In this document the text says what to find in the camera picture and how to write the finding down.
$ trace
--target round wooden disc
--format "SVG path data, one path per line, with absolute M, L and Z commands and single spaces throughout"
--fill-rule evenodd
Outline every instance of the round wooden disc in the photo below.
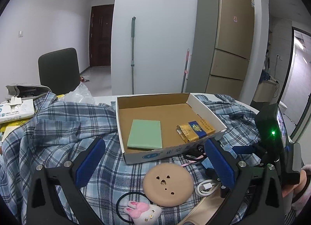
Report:
M 193 192 L 193 179 L 183 167 L 163 163 L 150 169 L 144 177 L 146 196 L 162 207 L 175 207 L 189 199 Z

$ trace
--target black chair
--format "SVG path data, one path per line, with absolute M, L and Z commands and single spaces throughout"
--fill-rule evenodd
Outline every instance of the black chair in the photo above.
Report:
M 73 91 L 80 84 L 77 51 L 63 49 L 42 55 L 38 59 L 41 85 L 49 87 L 56 95 Z

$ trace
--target white usb cable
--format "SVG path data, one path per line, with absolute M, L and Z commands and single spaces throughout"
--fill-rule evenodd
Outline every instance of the white usb cable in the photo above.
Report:
M 198 196 L 205 197 L 214 193 L 220 186 L 219 182 L 216 182 L 212 179 L 205 180 L 201 182 L 196 188 L 195 193 Z

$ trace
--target pink bunny keychain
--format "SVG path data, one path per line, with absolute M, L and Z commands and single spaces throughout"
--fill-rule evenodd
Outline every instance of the pink bunny keychain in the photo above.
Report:
M 131 216 L 135 225 L 153 225 L 162 213 L 162 209 L 156 205 L 145 202 L 129 201 L 124 212 Z

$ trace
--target refrigerator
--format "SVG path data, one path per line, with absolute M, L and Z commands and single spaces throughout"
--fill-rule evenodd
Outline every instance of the refrigerator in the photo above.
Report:
M 254 0 L 198 0 L 186 92 L 238 99 L 254 34 Z

